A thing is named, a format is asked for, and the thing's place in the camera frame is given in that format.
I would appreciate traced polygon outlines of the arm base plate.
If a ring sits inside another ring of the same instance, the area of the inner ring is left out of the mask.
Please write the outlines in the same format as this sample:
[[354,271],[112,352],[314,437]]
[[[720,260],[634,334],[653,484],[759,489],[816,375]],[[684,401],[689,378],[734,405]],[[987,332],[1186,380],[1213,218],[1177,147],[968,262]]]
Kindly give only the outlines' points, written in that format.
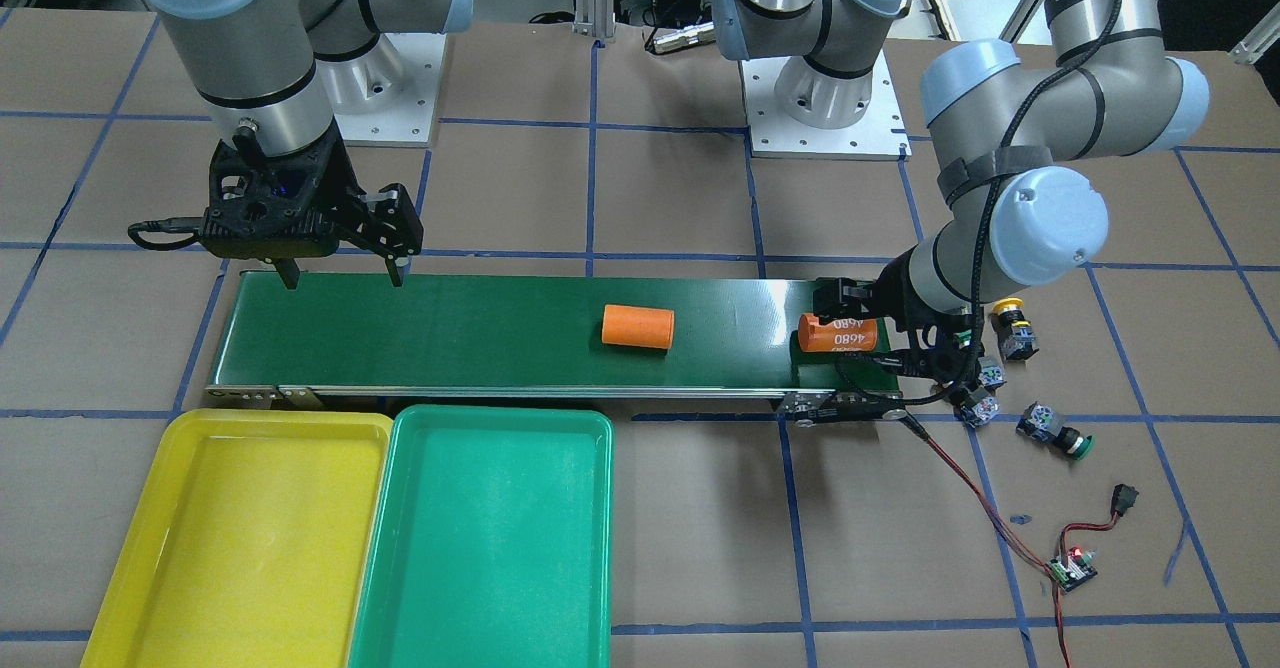
[[445,67],[445,35],[380,35],[362,56],[317,61],[349,147],[430,147]]
[[756,157],[867,159],[911,156],[884,52],[870,74],[837,81],[803,58],[739,63],[751,154]]

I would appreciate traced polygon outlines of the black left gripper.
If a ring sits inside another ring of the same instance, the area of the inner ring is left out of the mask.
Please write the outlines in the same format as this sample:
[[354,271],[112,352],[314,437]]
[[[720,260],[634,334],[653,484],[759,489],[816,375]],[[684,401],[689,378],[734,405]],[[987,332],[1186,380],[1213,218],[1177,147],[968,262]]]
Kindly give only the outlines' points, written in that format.
[[911,276],[918,250],[893,258],[874,282],[822,279],[812,298],[812,314],[822,325],[837,320],[890,320],[908,335],[908,348],[882,363],[904,378],[931,378],[942,389],[974,386],[983,351],[975,305],[936,308],[925,299],[925,282]]

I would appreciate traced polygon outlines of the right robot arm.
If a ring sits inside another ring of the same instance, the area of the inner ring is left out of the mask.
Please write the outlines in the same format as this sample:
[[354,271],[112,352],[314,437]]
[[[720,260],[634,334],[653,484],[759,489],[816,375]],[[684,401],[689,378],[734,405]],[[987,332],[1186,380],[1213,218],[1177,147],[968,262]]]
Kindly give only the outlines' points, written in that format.
[[220,139],[201,216],[133,223],[128,238],[151,252],[200,244],[220,258],[256,258],[288,289],[298,285],[298,258],[348,243],[379,255],[402,285],[422,223],[406,186],[360,186],[338,118],[403,88],[390,35],[461,33],[474,0],[143,1]]

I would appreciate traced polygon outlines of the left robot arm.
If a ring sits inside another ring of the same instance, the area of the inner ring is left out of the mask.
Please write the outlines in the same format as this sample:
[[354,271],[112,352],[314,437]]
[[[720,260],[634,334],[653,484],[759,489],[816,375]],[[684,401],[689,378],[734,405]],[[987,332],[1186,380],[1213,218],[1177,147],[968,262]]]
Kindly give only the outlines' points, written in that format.
[[[785,116],[847,129],[870,106],[874,67],[905,0],[710,0],[719,52],[783,59],[771,91]],[[951,220],[876,282],[820,285],[822,322],[890,317],[922,357],[922,331],[955,346],[924,354],[941,385],[977,363],[984,308],[1055,282],[1108,235],[1105,200],[1075,159],[1135,156],[1190,138],[1210,106],[1198,67],[1166,52],[1158,0],[1044,0],[1056,63],[1029,68],[1000,38],[956,45],[922,76],[923,116]]]

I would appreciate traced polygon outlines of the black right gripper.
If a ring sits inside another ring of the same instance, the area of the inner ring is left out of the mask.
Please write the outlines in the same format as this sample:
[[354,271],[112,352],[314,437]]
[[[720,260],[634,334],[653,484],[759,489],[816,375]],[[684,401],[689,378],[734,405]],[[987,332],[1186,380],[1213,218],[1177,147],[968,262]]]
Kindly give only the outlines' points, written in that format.
[[334,253],[342,241],[381,255],[390,284],[404,285],[422,225],[410,189],[376,195],[358,186],[338,132],[285,156],[247,161],[220,141],[210,163],[210,200],[200,243],[223,258],[271,258],[287,290],[300,284],[294,258]]

